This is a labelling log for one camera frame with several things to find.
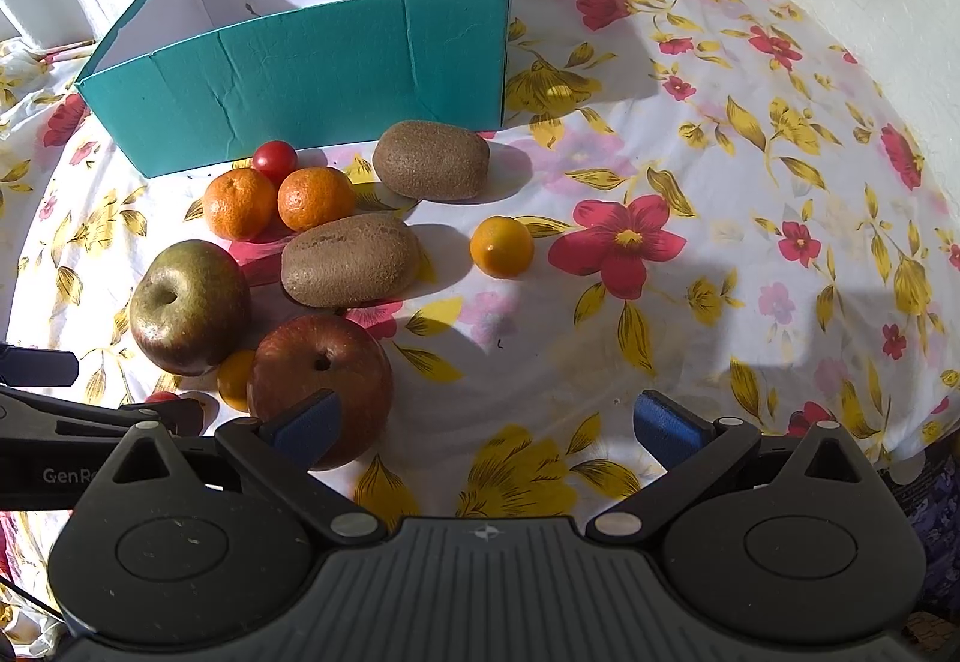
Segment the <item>small yellow-orange fruit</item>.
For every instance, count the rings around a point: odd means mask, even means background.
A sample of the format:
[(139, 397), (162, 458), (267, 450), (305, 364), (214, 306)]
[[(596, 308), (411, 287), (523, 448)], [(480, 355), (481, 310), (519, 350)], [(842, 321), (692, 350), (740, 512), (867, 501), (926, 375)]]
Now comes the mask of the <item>small yellow-orange fruit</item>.
[(534, 259), (534, 238), (516, 218), (490, 217), (473, 231), (469, 252), (483, 274), (514, 278), (529, 269)]

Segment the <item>floral bed sheet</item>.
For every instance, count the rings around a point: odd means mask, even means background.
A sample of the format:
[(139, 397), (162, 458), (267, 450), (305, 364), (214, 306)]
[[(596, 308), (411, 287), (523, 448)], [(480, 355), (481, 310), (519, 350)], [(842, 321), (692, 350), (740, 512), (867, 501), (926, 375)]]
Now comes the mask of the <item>floral bed sheet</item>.
[[(80, 93), (76, 75), (75, 90)], [(148, 178), (83, 100), (32, 231), (13, 345), (71, 352), (117, 408), (203, 396), (128, 305), (166, 247), (223, 247), (251, 291), (242, 348), (299, 316), (361, 325), (391, 363), (373, 446), (309, 475), (386, 525), (329, 545), (252, 490), (205, 485), (158, 423), (127, 431), (75, 508), (2, 508), (8, 660), (905, 660), (926, 555), (885, 467), (958, 421), (958, 235), (913, 135), (843, 47), (782, 0), (509, 0), (503, 116), (475, 199), (402, 197), (366, 142), (298, 148), (355, 212), (420, 242), (412, 285), (317, 309), (286, 295), (275, 210), (213, 235), (202, 197), (252, 155)], [(470, 257), (516, 218), (524, 274)], [(590, 519), (665, 469), (633, 407), (658, 391), (760, 446), (643, 543)]]

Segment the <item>right mandarin orange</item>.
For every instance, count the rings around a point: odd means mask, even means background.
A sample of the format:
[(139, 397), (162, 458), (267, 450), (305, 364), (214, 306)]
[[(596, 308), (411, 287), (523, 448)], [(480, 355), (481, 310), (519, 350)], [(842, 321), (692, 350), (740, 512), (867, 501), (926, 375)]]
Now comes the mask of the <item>right mandarin orange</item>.
[(278, 189), (277, 208), (286, 228), (301, 233), (350, 217), (356, 196), (352, 181), (342, 171), (314, 166), (286, 176)]

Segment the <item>brown kiwi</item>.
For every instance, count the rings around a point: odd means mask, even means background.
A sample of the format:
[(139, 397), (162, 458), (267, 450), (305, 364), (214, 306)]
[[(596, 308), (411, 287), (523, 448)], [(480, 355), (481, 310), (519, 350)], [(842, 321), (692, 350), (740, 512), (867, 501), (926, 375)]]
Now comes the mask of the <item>brown kiwi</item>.
[(404, 293), (418, 270), (415, 233), (389, 213), (364, 213), (291, 239), (281, 252), (280, 283), (302, 306), (353, 308)]
[(457, 125), (402, 121), (391, 125), (374, 147), (373, 168), (389, 191), (433, 202), (462, 202), (480, 196), (487, 184), (490, 147)]

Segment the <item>green-red apple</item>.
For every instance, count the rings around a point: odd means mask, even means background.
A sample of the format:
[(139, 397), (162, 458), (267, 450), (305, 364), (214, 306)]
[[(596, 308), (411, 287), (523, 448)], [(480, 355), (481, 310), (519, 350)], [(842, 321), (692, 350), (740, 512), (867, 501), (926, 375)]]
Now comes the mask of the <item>green-red apple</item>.
[(128, 305), (133, 340), (171, 375), (205, 375), (238, 348), (251, 320), (251, 291), (239, 263), (201, 239), (160, 252)]

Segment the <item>mandarin orange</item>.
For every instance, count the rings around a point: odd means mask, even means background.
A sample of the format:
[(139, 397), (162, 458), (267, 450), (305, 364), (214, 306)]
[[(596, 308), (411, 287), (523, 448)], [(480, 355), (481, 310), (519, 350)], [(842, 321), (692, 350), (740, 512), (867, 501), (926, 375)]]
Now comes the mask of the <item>mandarin orange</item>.
[(277, 208), (286, 228), (301, 233), (350, 217), (356, 196), (352, 181), (342, 171), (314, 166), (286, 176), (278, 189)]
[(228, 241), (249, 241), (272, 223), (277, 188), (257, 169), (229, 169), (206, 186), (202, 205), (213, 235)]

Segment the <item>red cherry tomato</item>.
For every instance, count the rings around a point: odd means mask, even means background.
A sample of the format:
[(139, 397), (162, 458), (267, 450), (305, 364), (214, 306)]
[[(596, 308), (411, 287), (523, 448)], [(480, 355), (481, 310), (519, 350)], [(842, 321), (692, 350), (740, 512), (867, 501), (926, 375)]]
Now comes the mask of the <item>red cherry tomato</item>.
[(298, 169), (298, 153), (283, 140), (270, 140), (254, 152), (251, 166), (275, 187), (280, 187), (281, 183)]
[(160, 391), (160, 392), (153, 392), (153, 394), (149, 394), (149, 396), (145, 399), (145, 402), (146, 403), (178, 402), (178, 400), (181, 400), (181, 396), (179, 396), (179, 394), (176, 394), (176, 392)]

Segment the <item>teal cardboard box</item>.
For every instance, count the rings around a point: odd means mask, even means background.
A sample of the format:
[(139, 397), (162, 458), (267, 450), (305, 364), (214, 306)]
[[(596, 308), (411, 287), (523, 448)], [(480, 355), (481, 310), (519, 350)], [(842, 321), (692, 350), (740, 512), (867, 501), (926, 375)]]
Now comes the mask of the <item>teal cardboard box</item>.
[(500, 125), (509, 0), (346, 0), (135, 46), (112, 28), (78, 88), (148, 178), (373, 140), (400, 121)]

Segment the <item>left mandarin orange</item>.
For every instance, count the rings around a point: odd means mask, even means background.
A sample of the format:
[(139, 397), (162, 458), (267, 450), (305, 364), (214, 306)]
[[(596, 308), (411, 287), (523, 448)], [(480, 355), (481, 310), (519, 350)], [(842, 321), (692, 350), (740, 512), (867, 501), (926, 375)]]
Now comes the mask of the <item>left mandarin orange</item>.
[(202, 205), (213, 235), (228, 241), (249, 241), (272, 223), (277, 188), (257, 169), (229, 169), (206, 186)]

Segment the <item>red apple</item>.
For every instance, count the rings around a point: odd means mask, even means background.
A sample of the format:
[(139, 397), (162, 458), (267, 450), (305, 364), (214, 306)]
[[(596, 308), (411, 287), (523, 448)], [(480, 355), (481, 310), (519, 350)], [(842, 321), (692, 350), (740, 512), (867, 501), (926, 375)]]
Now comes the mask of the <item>red apple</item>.
[(394, 397), (391, 363), (373, 337), (334, 314), (299, 316), (257, 345), (247, 382), (254, 418), (268, 421), (309, 394), (342, 400), (342, 433), (314, 469), (332, 470), (368, 451), (387, 423)]

